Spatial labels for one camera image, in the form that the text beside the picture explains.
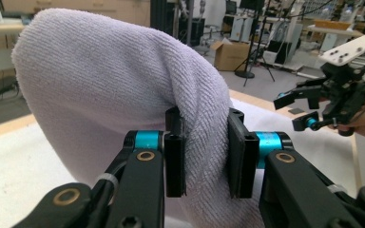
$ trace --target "tripod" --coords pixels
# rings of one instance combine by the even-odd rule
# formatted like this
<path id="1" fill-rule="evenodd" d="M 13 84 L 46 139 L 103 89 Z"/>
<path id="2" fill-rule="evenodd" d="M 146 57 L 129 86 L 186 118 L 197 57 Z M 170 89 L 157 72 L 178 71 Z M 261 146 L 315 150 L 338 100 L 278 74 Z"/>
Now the tripod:
<path id="1" fill-rule="evenodd" d="M 270 7 L 270 4 L 271 4 L 271 1 L 268 1 L 268 5 L 266 7 L 266 11 L 269 10 L 269 7 Z M 256 10 L 255 10 L 255 13 L 256 13 L 256 23 L 258 22 L 259 20 L 259 7 L 256 6 Z M 265 59 L 263 58 L 263 49 L 261 52 L 259 52 L 259 48 L 260 48 L 260 43 L 261 43 L 261 40 L 262 40 L 262 35 L 263 35 L 263 32 L 265 30 L 265 24 L 266 24 L 266 16 L 263 17 L 263 20 L 262 20 L 262 27 L 260 29 L 260 35 L 259 35 L 259 42 L 258 42 L 258 45 L 257 45 L 257 49 L 255 50 L 255 56 L 254 56 L 254 59 L 251 63 L 251 66 L 250 66 L 250 70 L 247 71 L 247 68 L 248 68 L 248 65 L 249 65 L 249 62 L 250 62 L 250 59 L 251 59 L 251 56 L 254 54 L 254 51 L 251 52 L 251 48 L 253 47 L 254 45 L 254 41 L 255 41 L 255 29 L 252 29 L 253 30 L 253 36 L 251 37 L 251 42 L 250 42 L 250 50 L 248 51 L 248 56 L 247 58 L 239 65 L 237 66 L 237 68 L 235 69 L 235 74 L 241 78 L 245 78 L 245 82 L 244 82 L 244 85 L 245 86 L 247 84 L 247 80 L 249 78 L 254 78 L 255 75 L 254 73 L 251 72 L 251 69 L 253 68 L 254 64 L 257 62 L 257 59 L 259 58 L 259 54 L 260 56 L 262 57 L 262 60 L 263 62 L 265 63 L 265 67 L 266 69 L 268 69 L 268 72 L 269 74 L 271 75 L 272 77 L 272 80 L 275 81 L 275 78 L 274 76 L 272 75 L 272 72 L 271 70 L 269 69 L 269 66 L 266 65 L 266 62 L 265 62 Z M 238 68 L 240 68 L 243 64 L 245 63 L 245 68 L 244 68 L 244 71 L 237 71 Z"/>

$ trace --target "floor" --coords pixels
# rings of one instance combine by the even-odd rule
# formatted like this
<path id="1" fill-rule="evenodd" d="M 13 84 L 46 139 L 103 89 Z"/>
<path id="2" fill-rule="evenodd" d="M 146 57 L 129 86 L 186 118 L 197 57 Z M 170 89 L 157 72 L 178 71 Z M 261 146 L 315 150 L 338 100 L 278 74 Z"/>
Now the floor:
<path id="1" fill-rule="evenodd" d="M 213 63 L 214 52 L 209 52 L 205 57 L 209 62 Z M 228 86 L 236 91 L 249 94 L 266 101 L 274 101 L 280 92 L 288 91 L 295 87 L 297 82 L 306 80 L 298 77 L 295 74 L 271 68 L 271 72 L 275 78 L 273 82 L 269 72 L 263 66 L 255 66 L 251 70 L 256 77 L 248 79 L 246 86 L 245 79 L 237 77 L 234 72 L 221 71 L 221 76 L 224 78 Z M 299 101 L 294 107 L 307 108 L 307 104 Z M 28 115 L 30 110 L 21 93 L 13 90 L 0 96 L 0 123 Z"/>

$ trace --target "terry cloth towel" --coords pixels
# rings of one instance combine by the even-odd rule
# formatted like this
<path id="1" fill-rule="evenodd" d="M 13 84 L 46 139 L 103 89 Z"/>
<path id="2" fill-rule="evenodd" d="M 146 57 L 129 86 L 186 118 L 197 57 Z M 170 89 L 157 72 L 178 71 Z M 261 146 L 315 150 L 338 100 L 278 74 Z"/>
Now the terry cloth towel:
<path id="1" fill-rule="evenodd" d="M 126 132 L 164 130 L 164 112 L 177 105 L 187 132 L 185 217 L 175 201 L 166 214 L 194 227 L 263 226 L 258 196 L 230 199 L 229 91 L 192 48 L 152 28 L 47 9 L 20 34 L 12 59 L 32 113 L 77 180 L 93 185 Z"/>

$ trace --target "cardboard box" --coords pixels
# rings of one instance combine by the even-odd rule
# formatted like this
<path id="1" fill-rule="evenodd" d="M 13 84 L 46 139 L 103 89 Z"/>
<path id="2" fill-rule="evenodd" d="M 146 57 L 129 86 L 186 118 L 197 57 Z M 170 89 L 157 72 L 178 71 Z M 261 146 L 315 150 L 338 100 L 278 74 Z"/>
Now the cardboard box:
<path id="1" fill-rule="evenodd" d="M 217 41 L 212 46 L 216 51 L 214 67 L 220 71 L 235 70 L 248 56 L 250 46 L 244 43 Z M 238 70 L 244 70 L 243 64 Z"/>

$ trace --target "white towel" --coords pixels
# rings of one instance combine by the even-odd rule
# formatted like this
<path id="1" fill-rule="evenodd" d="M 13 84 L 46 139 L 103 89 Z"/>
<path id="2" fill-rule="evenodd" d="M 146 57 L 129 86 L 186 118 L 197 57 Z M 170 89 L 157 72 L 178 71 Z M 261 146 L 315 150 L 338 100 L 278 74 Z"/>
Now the white towel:
<path id="1" fill-rule="evenodd" d="M 195 227 L 263 226 L 258 196 L 230 199 L 228 88 L 190 47 L 155 29 L 48 9 L 21 33 L 12 58 L 32 113 L 77 180 L 93 185 L 127 131 L 162 130 L 164 112 L 177 105 L 188 133 L 186 218 Z M 166 213 L 180 216 L 172 203 Z"/>

